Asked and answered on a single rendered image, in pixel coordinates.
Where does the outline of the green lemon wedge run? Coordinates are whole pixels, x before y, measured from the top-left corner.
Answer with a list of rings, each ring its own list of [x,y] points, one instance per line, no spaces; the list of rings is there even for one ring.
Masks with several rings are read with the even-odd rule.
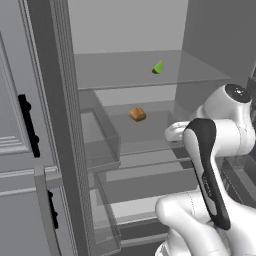
[[[163,62],[161,60],[153,67],[152,72],[154,74],[161,74],[163,71]]]

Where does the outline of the clear fridge drawer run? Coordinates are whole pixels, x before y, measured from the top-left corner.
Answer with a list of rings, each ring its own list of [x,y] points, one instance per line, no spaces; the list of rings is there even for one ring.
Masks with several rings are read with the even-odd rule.
[[[120,136],[104,110],[81,113],[87,169],[90,173],[118,169]]]
[[[121,251],[121,234],[99,173],[89,175],[89,188],[96,256],[112,256]]]

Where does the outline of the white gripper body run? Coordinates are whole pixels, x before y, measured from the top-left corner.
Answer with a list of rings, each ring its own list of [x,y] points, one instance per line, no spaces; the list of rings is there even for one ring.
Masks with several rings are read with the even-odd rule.
[[[183,136],[183,131],[189,124],[188,121],[176,122],[170,125],[165,130],[165,138],[168,142],[180,141]]]

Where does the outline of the grey open fridge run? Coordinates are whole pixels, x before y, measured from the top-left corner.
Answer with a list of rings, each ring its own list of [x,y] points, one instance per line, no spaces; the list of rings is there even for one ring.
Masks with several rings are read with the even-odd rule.
[[[96,256],[89,196],[90,172],[86,164],[81,113],[90,109],[101,111],[104,106],[96,96],[99,90],[78,88],[76,53],[72,50],[68,14],[68,3],[71,0],[26,1],[49,111],[54,160],[62,175],[66,209],[77,255]],[[227,2],[228,0],[189,0],[185,47],[182,51],[226,74],[229,79],[225,81],[243,82],[249,75],[240,72],[237,65],[232,62],[211,63],[196,45],[203,36],[200,26],[214,27],[213,18],[223,16]],[[177,83],[175,101],[188,110],[194,110],[225,81]],[[125,89],[161,86],[163,85],[104,90],[122,94]]]

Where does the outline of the short grey cupboard door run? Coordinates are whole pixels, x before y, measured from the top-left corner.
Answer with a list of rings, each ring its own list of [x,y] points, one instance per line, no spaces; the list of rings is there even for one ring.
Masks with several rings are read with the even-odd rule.
[[[61,256],[78,256],[56,166],[46,167],[47,188],[58,213]],[[0,256],[51,256],[41,220],[34,170],[0,173]]]

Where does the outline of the clear fridge door bin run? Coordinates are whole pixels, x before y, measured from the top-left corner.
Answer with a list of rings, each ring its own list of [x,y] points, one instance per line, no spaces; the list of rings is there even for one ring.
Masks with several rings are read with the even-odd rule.
[[[256,162],[250,155],[225,157],[221,165],[221,176],[232,199],[256,208]]]

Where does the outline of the brown bread piece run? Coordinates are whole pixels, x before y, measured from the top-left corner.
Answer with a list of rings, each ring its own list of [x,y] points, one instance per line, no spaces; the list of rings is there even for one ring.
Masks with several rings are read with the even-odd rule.
[[[129,116],[136,122],[142,121],[146,118],[146,113],[140,107],[134,107],[130,110]]]

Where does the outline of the clear glass fridge shelf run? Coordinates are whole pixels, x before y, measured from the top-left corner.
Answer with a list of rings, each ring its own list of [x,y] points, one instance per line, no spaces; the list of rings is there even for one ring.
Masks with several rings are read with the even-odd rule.
[[[163,71],[154,74],[161,60]],[[76,54],[79,89],[114,89],[225,81],[229,77],[182,50]]]
[[[144,110],[143,121],[136,122],[129,116],[133,107]],[[121,156],[181,147],[181,140],[168,142],[164,132],[175,122],[188,121],[194,112],[175,100],[104,106],[103,109],[120,136]]]

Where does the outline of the tall grey cupboard door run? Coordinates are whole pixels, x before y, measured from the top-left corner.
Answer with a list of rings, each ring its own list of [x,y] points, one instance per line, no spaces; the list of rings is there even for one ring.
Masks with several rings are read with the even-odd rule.
[[[53,166],[49,111],[26,0],[0,0],[0,172],[32,169],[30,146],[18,96],[31,105],[40,158]]]

